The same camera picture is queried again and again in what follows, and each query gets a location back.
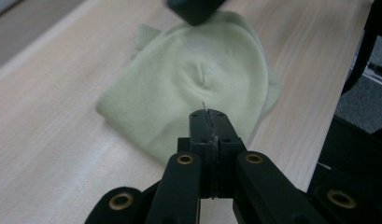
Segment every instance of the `wooden table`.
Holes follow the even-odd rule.
[[[307,189],[371,5],[369,0],[233,0],[282,80],[249,150]],[[162,1],[26,0],[0,17],[0,223],[82,223],[120,186],[146,189],[163,167],[96,114],[131,62],[138,24],[179,19]],[[236,223],[230,200],[202,223]]]

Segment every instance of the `brass screw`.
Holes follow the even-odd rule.
[[[260,164],[263,163],[263,158],[257,154],[248,154],[246,155],[246,161],[255,164]]]
[[[129,192],[116,194],[109,200],[109,207],[112,210],[119,211],[128,208],[133,203],[133,195]]]
[[[179,164],[188,165],[193,163],[193,157],[190,155],[182,155],[177,157],[177,162]]]
[[[331,203],[346,209],[353,209],[357,206],[356,201],[348,194],[338,189],[330,189],[327,197]]]

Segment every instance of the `floor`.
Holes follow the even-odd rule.
[[[382,37],[376,40],[370,63],[382,66]],[[335,115],[373,133],[382,128],[382,82],[371,80],[374,72],[365,69],[363,77],[341,96]]]

